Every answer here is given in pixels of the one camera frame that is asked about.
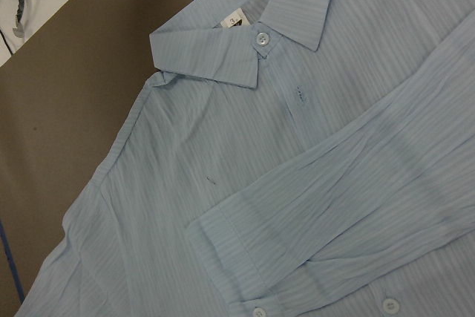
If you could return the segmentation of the light blue button-up shirt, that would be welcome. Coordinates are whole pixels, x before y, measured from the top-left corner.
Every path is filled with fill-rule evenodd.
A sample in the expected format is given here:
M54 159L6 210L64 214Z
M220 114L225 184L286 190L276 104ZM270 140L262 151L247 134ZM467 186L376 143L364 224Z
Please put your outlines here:
M474 0L194 0L20 316L472 316Z

